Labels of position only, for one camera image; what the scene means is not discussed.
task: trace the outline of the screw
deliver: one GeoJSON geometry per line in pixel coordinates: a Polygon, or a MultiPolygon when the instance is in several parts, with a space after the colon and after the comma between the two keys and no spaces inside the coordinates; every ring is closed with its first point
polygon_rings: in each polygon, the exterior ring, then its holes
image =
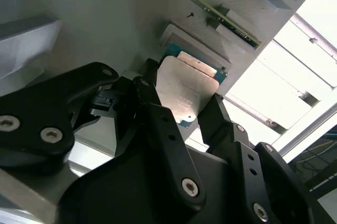
{"type": "Polygon", "coordinates": [[[318,42],[318,39],[317,38],[310,38],[309,41],[312,43],[312,44],[316,44],[318,42]]]}
{"type": "Polygon", "coordinates": [[[20,120],[14,116],[2,115],[0,116],[0,131],[11,132],[18,129],[20,120]]]}
{"type": "Polygon", "coordinates": [[[237,129],[240,131],[240,132],[244,132],[244,128],[240,125],[236,125],[237,129]]]}
{"type": "Polygon", "coordinates": [[[191,197],[196,197],[198,195],[199,189],[196,183],[189,179],[189,178],[184,178],[183,181],[181,182],[181,185],[184,189],[184,191],[191,197]]]}
{"type": "Polygon", "coordinates": [[[262,220],[263,222],[268,222],[267,212],[260,204],[255,203],[253,205],[253,210],[260,220],[262,220]]]}
{"type": "Polygon", "coordinates": [[[145,86],[149,86],[148,82],[145,80],[142,80],[142,84],[144,84],[145,86]]]}
{"type": "Polygon", "coordinates": [[[56,143],[62,139],[63,133],[57,128],[45,128],[41,131],[40,136],[45,142],[56,143]]]}
{"type": "Polygon", "coordinates": [[[273,150],[273,148],[271,147],[271,146],[269,146],[269,145],[265,145],[265,148],[269,151],[269,152],[273,152],[274,150],[273,150]]]}

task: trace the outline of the silver metal plate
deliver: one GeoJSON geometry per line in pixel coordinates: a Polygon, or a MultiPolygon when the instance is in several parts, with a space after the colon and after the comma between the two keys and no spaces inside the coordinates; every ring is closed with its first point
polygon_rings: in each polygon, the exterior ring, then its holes
{"type": "Polygon", "coordinates": [[[218,88],[218,81],[173,56],[166,57],[158,70],[159,98],[177,123],[194,121],[218,88]]]}
{"type": "Polygon", "coordinates": [[[187,63],[189,66],[194,67],[195,69],[205,73],[209,77],[213,78],[216,74],[216,70],[207,64],[199,61],[198,59],[194,58],[193,56],[185,53],[184,51],[181,51],[177,58],[185,63],[187,63]]]}

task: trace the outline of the green circuit board strip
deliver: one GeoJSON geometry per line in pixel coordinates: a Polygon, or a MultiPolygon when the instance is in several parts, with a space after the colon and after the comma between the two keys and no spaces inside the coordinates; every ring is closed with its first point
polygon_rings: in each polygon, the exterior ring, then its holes
{"type": "Polygon", "coordinates": [[[191,1],[193,1],[196,5],[202,8],[204,11],[208,12],[214,19],[219,21],[223,26],[228,28],[232,33],[234,33],[236,36],[238,36],[243,41],[248,43],[254,49],[256,49],[261,44],[261,42],[258,41],[257,38],[255,38],[252,34],[244,30],[237,23],[233,22],[226,16],[222,15],[215,8],[205,3],[203,0],[191,0],[191,1]]]}

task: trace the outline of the cable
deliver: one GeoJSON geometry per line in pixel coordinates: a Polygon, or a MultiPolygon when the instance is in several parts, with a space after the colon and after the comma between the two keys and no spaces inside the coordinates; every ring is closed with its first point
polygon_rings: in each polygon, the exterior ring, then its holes
{"type": "Polygon", "coordinates": [[[311,148],[311,149],[308,149],[308,150],[303,151],[302,154],[303,154],[303,153],[306,153],[306,152],[308,152],[308,151],[310,151],[310,150],[314,150],[314,149],[317,149],[317,148],[319,148],[319,147],[328,145],[328,144],[330,144],[330,143],[332,143],[332,142],[333,142],[333,141],[329,141],[329,142],[323,143],[323,144],[321,144],[321,145],[315,146],[315,147],[313,147],[313,148],[311,148]]]}
{"type": "Polygon", "coordinates": [[[327,165],[329,165],[330,163],[328,161],[326,161],[326,159],[322,158],[321,156],[317,155],[315,152],[311,151],[308,149],[308,151],[310,153],[312,153],[315,157],[317,157],[318,159],[320,159],[321,161],[325,162],[327,165]]]}
{"type": "Polygon", "coordinates": [[[337,142],[335,142],[334,144],[330,145],[330,146],[329,146],[328,148],[326,148],[324,151],[322,151],[322,152],[320,152],[320,153],[314,155],[313,157],[309,157],[309,158],[304,159],[304,160],[302,160],[302,161],[298,161],[297,163],[309,161],[309,160],[311,160],[311,159],[313,159],[313,158],[315,158],[315,157],[318,157],[319,155],[322,155],[322,154],[326,153],[327,150],[329,150],[330,148],[332,148],[332,147],[335,146],[336,144],[337,144],[337,142]]]}

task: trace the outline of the white panel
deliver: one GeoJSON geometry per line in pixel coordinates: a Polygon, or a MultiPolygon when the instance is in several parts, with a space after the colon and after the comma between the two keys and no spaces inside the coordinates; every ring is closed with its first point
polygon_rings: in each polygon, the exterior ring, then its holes
{"type": "Polygon", "coordinates": [[[331,92],[328,84],[275,42],[269,43],[257,59],[302,93],[322,100],[331,92]]]}
{"type": "Polygon", "coordinates": [[[314,130],[308,137],[306,137],[303,141],[301,141],[296,147],[290,150],[287,154],[283,156],[283,159],[289,163],[295,157],[297,157],[300,153],[302,153],[305,149],[310,147],[312,143],[314,143],[317,139],[322,137],[326,132],[328,132],[331,128],[333,128],[337,124],[337,114],[331,117],[328,121],[326,121],[323,125],[314,130]]]}
{"type": "Polygon", "coordinates": [[[257,145],[259,142],[272,144],[280,136],[268,126],[251,117],[230,102],[224,100],[223,103],[231,120],[245,128],[249,141],[252,144],[257,145]]]}
{"type": "MultiPolygon", "coordinates": [[[[293,127],[287,130],[277,141],[273,143],[273,147],[280,151],[288,143],[290,143],[297,135],[299,135],[303,130],[309,127],[315,122],[320,116],[322,116],[326,111],[331,109],[336,104],[337,100],[337,88],[334,89],[331,94],[326,97],[323,101],[315,105],[310,112],[308,112],[300,121],[298,121],[293,127]]],[[[289,153],[287,153],[283,158],[286,161],[291,161],[298,154],[309,147],[313,142],[315,142],[320,136],[326,133],[330,128],[337,124],[337,117],[331,117],[328,121],[322,121],[322,125],[319,130],[315,130],[310,136],[308,136],[304,141],[293,148],[289,153]]]]}
{"type": "Polygon", "coordinates": [[[312,44],[309,37],[292,22],[286,23],[275,40],[331,86],[337,86],[336,61],[319,46],[312,44]]]}
{"type": "Polygon", "coordinates": [[[337,47],[336,0],[306,0],[297,13],[337,47]]]}
{"type": "Polygon", "coordinates": [[[75,145],[70,152],[69,160],[82,165],[91,170],[101,166],[103,163],[110,161],[109,155],[103,154],[91,147],[75,141],[75,145]]]}
{"type": "Polygon", "coordinates": [[[294,87],[257,60],[229,92],[286,129],[311,108],[296,96],[294,87]]]}

